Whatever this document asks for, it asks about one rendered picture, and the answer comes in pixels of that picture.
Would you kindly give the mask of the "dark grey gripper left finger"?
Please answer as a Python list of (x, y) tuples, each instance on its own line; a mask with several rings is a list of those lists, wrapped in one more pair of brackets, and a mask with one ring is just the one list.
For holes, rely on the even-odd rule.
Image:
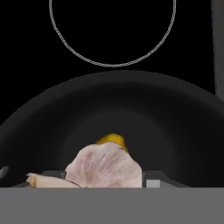
[[(43, 171), (42, 175), (64, 179), (66, 176), (66, 172), (65, 171)], [(28, 186), (27, 182), (15, 185), (16, 188), (27, 187), (27, 186)]]

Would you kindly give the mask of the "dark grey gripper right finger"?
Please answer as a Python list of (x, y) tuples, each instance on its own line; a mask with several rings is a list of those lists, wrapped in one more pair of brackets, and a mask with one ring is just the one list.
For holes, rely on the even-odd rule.
[(143, 171), (143, 188), (173, 188), (184, 187), (188, 188), (188, 185), (179, 183), (169, 178), (163, 171)]

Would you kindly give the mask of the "white garlic bulb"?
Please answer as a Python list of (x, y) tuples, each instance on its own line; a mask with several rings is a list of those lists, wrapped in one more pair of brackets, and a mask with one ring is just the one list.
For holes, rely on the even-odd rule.
[(82, 148), (66, 167), (64, 178), (28, 173), (33, 188), (141, 188), (142, 168), (118, 143)]

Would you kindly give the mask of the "yellow lemon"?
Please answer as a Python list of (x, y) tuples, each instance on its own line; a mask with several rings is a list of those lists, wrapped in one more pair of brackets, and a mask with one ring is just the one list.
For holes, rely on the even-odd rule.
[(109, 143), (109, 142), (119, 144), (124, 151), (129, 152), (124, 138), (121, 135), (116, 134), (116, 133), (109, 133), (106, 136), (99, 139), (96, 143), (97, 144), (105, 144), (105, 143)]

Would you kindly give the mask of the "black pot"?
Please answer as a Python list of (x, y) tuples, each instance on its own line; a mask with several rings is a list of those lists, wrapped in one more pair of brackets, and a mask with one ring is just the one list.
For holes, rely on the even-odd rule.
[(62, 171), (108, 133), (145, 171), (191, 187), (224, 187), (224, 101), (189, 82), (141, 71), (93, 73), (30, 99), (0, 125), (0, 187)]

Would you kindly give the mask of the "black hob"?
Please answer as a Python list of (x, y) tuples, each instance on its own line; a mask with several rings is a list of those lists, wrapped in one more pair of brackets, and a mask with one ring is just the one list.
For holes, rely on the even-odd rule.
[(116, 69), (213, 93), (211, 0), (0, 0), (0, 124), (48, 88)]

